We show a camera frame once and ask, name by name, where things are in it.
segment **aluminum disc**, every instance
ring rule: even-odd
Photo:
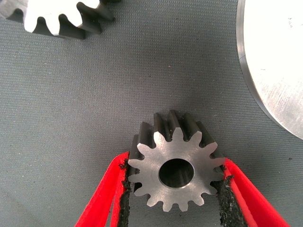
[[[303,1],[239,0],[237,46],[257,103],[303,139]]]

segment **machined metal surface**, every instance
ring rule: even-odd
[[[215,153],[217,146],[202,123],[188,113],[178,117],[170,111],[167,120],[156,113],[153,127],[141,124],[128,160],[135,195],[150,195],[150,207],[163,202],[164,211],[173,204],[187,211],[189,201],[203,205],[203,193],[217,192],[210,183],[223,179],[219,166],[224,158]]]
[[[303,2],[239,0],[237,46],[262,110],[303,139]]]
[[[99,18],[114,20],[106,8],[117,0],[0,0],[0,15],[24,22],[28,32],[84,38],[84,31],[100,33]]]

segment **center hole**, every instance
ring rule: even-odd
[[[170,188],[180,188],[187,185],[194,177],[192,165],[179,158],[164,163],[159,171],[160,181]]]

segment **gray fabric surface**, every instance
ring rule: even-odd
[[[85,41],[0,19],[0,226],[67,227],[154,112],[188,111],[292,226],[303,141],[258,107],[237,59],[236,0],[124,0]],[[130,198],[130,227],[219,226],[215,197],[169,213]]]

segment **spur gear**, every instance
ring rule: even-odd
[[[28,32],[83,39],[100,33],[99,18],[114,20],[106,8],[119,0],[0,0],[0,15],[24,22]]]
[[[170,111],[167,120],[156,113],[154,126],[143,122],[134,136],[128,160],[134,194],[150,195],[150,207],[163,202],[164,211],[175,203],[181,211],[187,211],[189,201],[203,205],[203,193],[217,192],[210,183],[223,179],[220,166],[225,159],[215,152],[217,146],[202,123],[188,113],[179,118]]]

